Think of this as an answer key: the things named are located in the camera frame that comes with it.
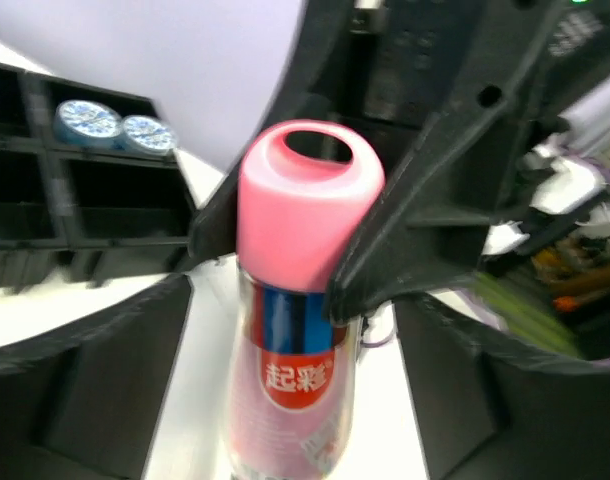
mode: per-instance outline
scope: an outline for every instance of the transparent bottle body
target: transparent bottle body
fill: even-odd
[[[322,480],[352,424],[358,322],[332,328],[322,294],[239,269],[240,307],[223,436],[238,480]]]

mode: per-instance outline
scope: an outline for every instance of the white backdrop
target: white backdrop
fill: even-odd
[[[57,75],[155,98],[221,170],[281,77],[301,0],[0,0],[0,40]]]

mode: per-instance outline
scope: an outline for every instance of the white table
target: white table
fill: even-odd
[[[49,74],[0,44],[0,62]],[[197,204],[223,174],[179,151],[180,166]],[[227,480],[230,469],[219,441],[219,417],[234,338],[238,293],[233,259],[207,264],[190,275],[194,294],[188,324],[150,452],[146,480]],[[99,289],[66,284],[55,272],[19,296],[0,291],[0,346],[51,330],[118,303],[161,276],[113,280]],[[449,292],[440,295],[472,315]],[[391,324],[390,307],[380,313]],[[370,350],[358,367],[355,417],[347,451],[333,480],[427,478],[416,419],[398,342]]]

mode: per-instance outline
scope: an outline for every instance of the bottle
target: bottle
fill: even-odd
[[[347,163],[289,148],[335,137]],[[341,125],[295,120],[263,132],[241,164],[241,309],[224,437],[238,480],[320,480],[349,438],[360,322],[322,318],[329,277],[385,184],[370,145]]]

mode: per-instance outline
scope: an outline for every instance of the red label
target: red label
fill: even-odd
[[[301,410],[314,405],[332,381],[334,350],[316,355],[261,352],[263,388],[283,408]]]

